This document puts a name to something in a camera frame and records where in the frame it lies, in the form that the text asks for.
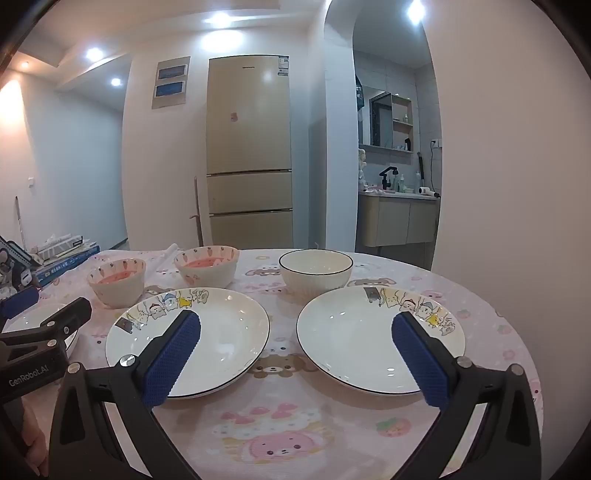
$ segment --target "vanity cabinet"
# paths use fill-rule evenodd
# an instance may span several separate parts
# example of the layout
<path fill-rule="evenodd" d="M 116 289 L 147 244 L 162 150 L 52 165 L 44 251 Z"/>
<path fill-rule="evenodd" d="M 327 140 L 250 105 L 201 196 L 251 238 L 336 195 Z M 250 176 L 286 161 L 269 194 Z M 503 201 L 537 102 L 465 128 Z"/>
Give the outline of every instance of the vanity cabinet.
<path fill-rule="evenodd" d="M 368 247 L 429 243 L 438 214 L 436 200 L 359 195 L 358 235 Z"/>

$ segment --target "white bowl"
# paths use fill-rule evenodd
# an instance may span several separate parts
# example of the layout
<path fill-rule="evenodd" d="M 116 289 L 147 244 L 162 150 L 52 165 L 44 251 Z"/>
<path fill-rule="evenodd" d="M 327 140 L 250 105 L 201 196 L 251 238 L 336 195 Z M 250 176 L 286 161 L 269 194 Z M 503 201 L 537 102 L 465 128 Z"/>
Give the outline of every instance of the white bowl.
<path fill-rule="evenodd" d="M 7 321 L 2 332 L 17 332 L 19 330 L 37 328 L 39 325 L 41 325 L 41 322 L 44 322 L 51 315 L 57 313 L 65 306 L 66 304 L 64 303 L 44 303 L 42 305 L 35 304 L 22 312 L 19 316 Z M 70 357 L 74 351 L 77 341 L 78 330 L 66 338 L 66 354 L 68 357 Z"/>
<path fill-rule="evenodd" d="M 184 288 L 144 300 L 115 322 L 105 345 L 109 366 L 124 355 L 139 355 L 184 309 L 199 315 L 201 336 L 169 398 L 228 386 L 258 359 L 269 337 L 269 317 L 252 298 L 221 288 Z"/>
<path fill-rule="evenodd" d="M 174 257 L 174 265 L 189 287 L 226 288 L 234 280 L 240 251 L 214 245 L 192 248 Z"/>
<path fill-rule="evenodd" d="M 466 338 L 460 322 L 442 305 L 413 291 L 390 287 L 347 287 L 328 292 L 304 307 L 297 337 L 304 352 L 325 373 L 374 394 L 418 391 L 392 341 L 392 321 L 410 312 L 454 357 Z"/>
<path fill-rule="evenodd" d="M 86 279 L 99 300 L 114 309 L 131 307 L 144 292 L 146 263 L 139 258 L 105 262 Z"/>
<path fill-rule="evenodd" d="M 353 259 L 332 250 L 295 250 L 279 259 L 285 285 L 297 297 L 311 300 L 344 287 L 351 277 Z"/>

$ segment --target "white plate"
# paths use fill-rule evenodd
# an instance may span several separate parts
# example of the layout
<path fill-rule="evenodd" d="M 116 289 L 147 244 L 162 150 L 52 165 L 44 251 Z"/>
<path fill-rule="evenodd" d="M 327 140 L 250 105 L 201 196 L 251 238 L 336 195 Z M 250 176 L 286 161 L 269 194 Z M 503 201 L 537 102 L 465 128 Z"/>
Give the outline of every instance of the white plate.
<path fill-rule="evenodd" d="M 411 312 L 454 357 L 466 339 L 456 318 L 436 301 L 388 287 L 346 287 L 312 300 L 300 313 L 297 336 L 310 359 L 330 376 L 378 394 L 418 391 L 392 341 L 392 320 Z"/>
<path fill-rule="evenodd" d="M 51 315 L 61 310 L 66 305 L 63 303 L 44 303 L 42 305 L 33 305 L 29 309 L 22 312 L 18 317 L 6 322 L 3 332 L 16 332 L 18 330 L 28 330 L 29 328 L 37 328 L 41 322 L 47 320 Z M 68 357 L 74 351 L 76 342 L 78 341 L 78 330 L 66 338 L 66 354 Z"/>
<path fill-rule="evenodd" d="M 184 288 L 138 303 L 111 327 L 105 351 L 110 366 L 139 355 L 183 309 L 199 315 L 201 337 L 169 398 L 212 393 L 237 380 L 256 361 L 269 337 L 269 317 L 255 300 L 222 288 Z"/>

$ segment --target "round table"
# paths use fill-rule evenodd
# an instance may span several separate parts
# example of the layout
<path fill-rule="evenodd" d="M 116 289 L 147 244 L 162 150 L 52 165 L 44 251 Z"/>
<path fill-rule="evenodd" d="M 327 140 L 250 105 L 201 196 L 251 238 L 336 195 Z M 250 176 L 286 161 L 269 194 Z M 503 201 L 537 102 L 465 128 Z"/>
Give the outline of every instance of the round table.
<path fill-rule="evenodd" d="M 253 368 L 219 392 L 168 401 L 154 414 L 204 480 L 389 480 L 439 410 L 429 407 L 420 393 L 372 395 L 315 367 L 296 337 L 296 320 L 304 305 L 290 294 L 279 271 L 279 257 L 288 251 L 242 251 L 235 281 L 228 287 L 258 301 L 271 321 L 269 341 Z M 144 295 L 149 297 L 186 287 L 173 264 L 176 252 L 176 245 L 157 252 L 105 251 L 41 292 L 42 303 L 69 303 L 79 296 L 92 303 L 92 318 L 79 332 L 71 361 L 86 368 L 107 366 L 106 335 L 125 311 L 109 309 L 97 299 L 86 282 L 88 272 L 101 262 L 142 258 L 148 264 Z M 355 266 L 349 285 L 396 285 L 432 297 L 457 317 L 466 335 L 466 356 L 474 363 L 503 370 L 521 364 L 530 380 L 541 432 L 540 381 L 527 348 L 507 320 L 469 290 L 422 268 L 365 254 L 351 257 Z M 257 366 L 264 367 L 264 375 Z M 46 435 L 58 387 L 55 382 L 27 396 Z M 446 473 L 461 465 L 483 409 L 478 407 Z M 108 406 L 108 411 L 115 431 L 123 431 L 116 409 Z M 118 438 L 130 464 L 146 472 L 129 437 Z"/>

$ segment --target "ceiling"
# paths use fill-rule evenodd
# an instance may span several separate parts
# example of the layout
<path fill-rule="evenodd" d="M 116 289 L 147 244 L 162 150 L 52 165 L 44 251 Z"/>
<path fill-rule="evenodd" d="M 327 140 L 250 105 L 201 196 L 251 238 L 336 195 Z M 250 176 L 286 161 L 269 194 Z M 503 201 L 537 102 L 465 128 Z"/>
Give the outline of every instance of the ceiling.
<path fill-rule="evenodd" d="M 411 3 L 412 0 L 365 0 L 355 22 L 353 48 L 413 69 L 431 63 L 423 26 L 415 27 L 407 17 Z"/>
<path fill-rule="evenodd" d="M 309 25 L 324 0 L 60 0 L 39 21 L 10 68 L 43 77 L 122 111 L 133 44 L 179 33 L 211 30 L 212 12 L 239 17 L 233 28 Z M 91 65 L 86 51 L 105 60 Z M 112 87 L 112 78 L 124 84 Z"/>

